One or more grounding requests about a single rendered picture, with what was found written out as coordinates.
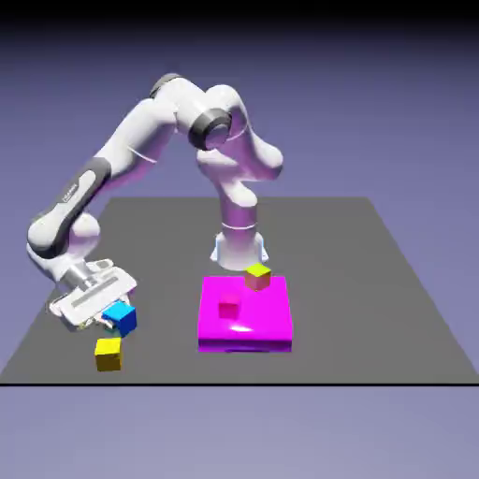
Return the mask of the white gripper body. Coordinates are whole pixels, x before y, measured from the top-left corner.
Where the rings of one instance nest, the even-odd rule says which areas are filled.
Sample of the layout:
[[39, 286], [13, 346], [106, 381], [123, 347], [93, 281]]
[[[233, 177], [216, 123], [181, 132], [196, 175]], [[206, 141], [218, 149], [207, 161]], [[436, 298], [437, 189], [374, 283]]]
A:
[[103, 313], [117, 301], [129, 304], [128, 295], [138, 283], [125, 270], [117, 266], [87, 266], [75, 268], [61, 282], [64, 291], [49, 304], [50, 312], [61, 318], [72, 329], [83, 329], [92, 322], [112, 328], [111, 320], [104, 320]]

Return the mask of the small blue cube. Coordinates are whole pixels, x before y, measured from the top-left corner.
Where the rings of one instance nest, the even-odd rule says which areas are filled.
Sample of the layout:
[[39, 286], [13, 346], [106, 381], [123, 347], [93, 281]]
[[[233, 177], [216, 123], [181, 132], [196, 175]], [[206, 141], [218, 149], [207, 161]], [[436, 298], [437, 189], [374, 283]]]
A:
[[136, 308], [121, 300], [104, 310], [102, 318], [112, 322], [122, 338], [137, 327]]

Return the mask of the small yellow cube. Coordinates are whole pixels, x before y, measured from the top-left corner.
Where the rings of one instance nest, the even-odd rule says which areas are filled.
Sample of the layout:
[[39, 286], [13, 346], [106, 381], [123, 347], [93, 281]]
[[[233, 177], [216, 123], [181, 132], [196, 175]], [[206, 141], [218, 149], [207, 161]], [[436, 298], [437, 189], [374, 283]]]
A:
[[100, 338], [96, 341], [94, 359], [98, 371], [116, 371], [122, 368], [122, 339]]

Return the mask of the small olive cube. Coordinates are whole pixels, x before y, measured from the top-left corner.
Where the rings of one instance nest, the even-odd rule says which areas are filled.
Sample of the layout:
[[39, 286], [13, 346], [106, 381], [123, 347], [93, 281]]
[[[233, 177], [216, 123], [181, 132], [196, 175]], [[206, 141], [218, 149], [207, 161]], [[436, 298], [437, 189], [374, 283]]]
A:
[[245, 270], [245, 285], [254, 291], [269, 287], [270, 279], [271, 269], [262, 263], [255, 263]]

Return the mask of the large magenta box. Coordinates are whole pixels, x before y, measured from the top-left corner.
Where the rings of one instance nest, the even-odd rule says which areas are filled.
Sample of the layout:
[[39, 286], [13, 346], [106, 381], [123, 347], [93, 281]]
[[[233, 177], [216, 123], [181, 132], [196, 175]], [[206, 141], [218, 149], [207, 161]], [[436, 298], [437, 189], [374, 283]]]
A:
[[[220, 301], [240, 304], [236, 320], [219, 317]], [[254, 291], [241, 276], [204, 278], [196, 335], [201, 353], [289, 353], [294, 327], [286, 279], [274, 276]]]

